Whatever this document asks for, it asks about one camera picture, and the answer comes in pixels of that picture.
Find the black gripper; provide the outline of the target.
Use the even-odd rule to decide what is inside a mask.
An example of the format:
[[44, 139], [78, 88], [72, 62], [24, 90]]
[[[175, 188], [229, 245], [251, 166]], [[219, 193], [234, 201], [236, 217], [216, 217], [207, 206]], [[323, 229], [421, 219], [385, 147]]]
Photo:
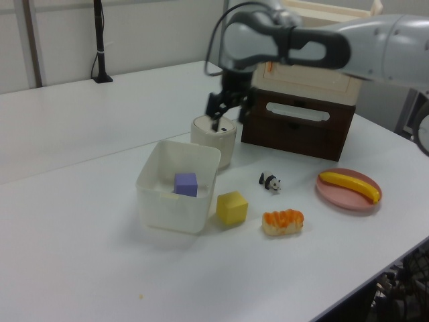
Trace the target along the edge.
[[252, 78], [252, 72], [223, 69], [221, 92], [211, 93], [206, 106], [213, 131], [219, 130], [220, 119], [232, 107], [231, 101], [241, 102], [238, 121], [245, 123], [257, 99], [257, 88], [251, 87]]

